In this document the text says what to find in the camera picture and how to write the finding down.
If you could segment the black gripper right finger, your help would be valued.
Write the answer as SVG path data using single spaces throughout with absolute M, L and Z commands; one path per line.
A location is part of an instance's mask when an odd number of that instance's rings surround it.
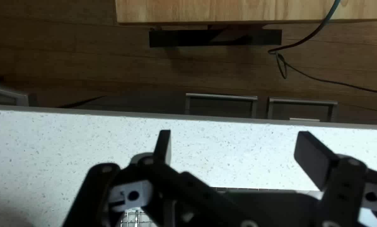
M 323 193 L 317 201 L 319 227 L 365 227 L 362 208 L 377 218 L 377 170 L 362 160 L 337 154 L 310 131 L 299 131 L 294 159 Z

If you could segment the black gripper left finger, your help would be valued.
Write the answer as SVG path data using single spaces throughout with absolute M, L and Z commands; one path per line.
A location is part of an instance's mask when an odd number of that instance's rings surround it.
M 115 162 L 93 165 L 63 227 L 120 227 L 131 209 L 141 209 L 158 227 L 221 225 L 221 194 L 169 165 L 170 136 L 162 130 L 154 151 L 135 155 L 124 169 Z

